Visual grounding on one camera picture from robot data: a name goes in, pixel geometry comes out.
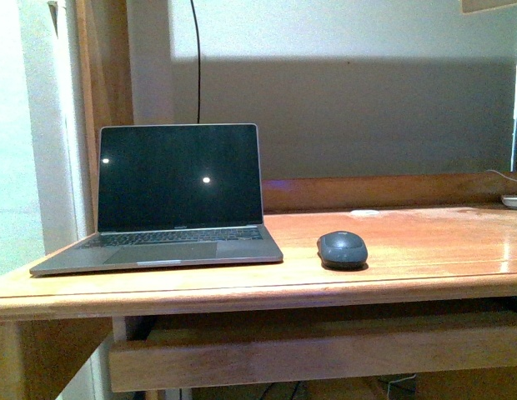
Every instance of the gray mouse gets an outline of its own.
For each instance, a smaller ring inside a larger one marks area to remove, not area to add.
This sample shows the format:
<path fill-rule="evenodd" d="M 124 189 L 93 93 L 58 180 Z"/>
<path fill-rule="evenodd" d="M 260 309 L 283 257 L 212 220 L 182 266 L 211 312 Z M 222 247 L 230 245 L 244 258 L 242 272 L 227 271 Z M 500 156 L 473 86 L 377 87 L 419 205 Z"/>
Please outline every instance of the gray mouse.
<path fill-rule="evenodd" d="M 351 271 L 366 266 L 368 249 L 356 233 L 337 231 L 318 239 L 318 255 L 327 269 Z"/>

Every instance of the computer mouse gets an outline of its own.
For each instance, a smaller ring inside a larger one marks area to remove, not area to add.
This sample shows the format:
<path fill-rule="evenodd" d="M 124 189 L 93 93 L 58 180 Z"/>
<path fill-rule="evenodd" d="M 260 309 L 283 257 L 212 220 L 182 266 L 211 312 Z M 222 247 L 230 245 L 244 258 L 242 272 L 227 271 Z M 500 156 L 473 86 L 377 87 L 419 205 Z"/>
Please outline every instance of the computer mouse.
<path fill-rule="evenodd" d="M 366 266 L 368 249 L 356 233 L 337 231 L 318 239 L 318 255 L 327 269 L 352 271 Z"/>

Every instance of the laptop screen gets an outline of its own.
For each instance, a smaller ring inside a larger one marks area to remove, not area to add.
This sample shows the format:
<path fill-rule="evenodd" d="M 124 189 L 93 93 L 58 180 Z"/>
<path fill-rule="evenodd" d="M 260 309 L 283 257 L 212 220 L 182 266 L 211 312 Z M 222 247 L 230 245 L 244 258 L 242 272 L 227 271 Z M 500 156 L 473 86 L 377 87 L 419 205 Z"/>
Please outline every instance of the laptop screen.
<path fill-rule="evenodd" d="M 253 124 L 104 127 L 99 232 L 262 223 Z"/>

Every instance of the silver laptop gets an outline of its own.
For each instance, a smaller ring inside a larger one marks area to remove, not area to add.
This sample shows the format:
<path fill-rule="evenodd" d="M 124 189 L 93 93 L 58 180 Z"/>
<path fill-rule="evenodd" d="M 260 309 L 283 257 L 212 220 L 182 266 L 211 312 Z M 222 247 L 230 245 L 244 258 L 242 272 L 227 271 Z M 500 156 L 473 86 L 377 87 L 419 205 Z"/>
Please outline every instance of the silver laptop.
<path fill-rule="evenodd" d="M 104 127 L 100 140 L 97 235 L 32 275 L 283 260 L 264 226 L 256 125 Z"/>

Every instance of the desk drawer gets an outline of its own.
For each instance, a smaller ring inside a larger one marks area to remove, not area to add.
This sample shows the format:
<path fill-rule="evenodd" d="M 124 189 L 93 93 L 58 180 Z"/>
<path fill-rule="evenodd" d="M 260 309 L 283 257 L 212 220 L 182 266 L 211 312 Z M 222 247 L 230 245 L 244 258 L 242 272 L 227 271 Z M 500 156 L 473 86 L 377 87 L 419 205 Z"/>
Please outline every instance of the desk drawer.
<path fill-rule="evenodd" d="M 115 392 L 517 366 L 517 313 L 491 301 L 160 317 L 116 343 Z"/>

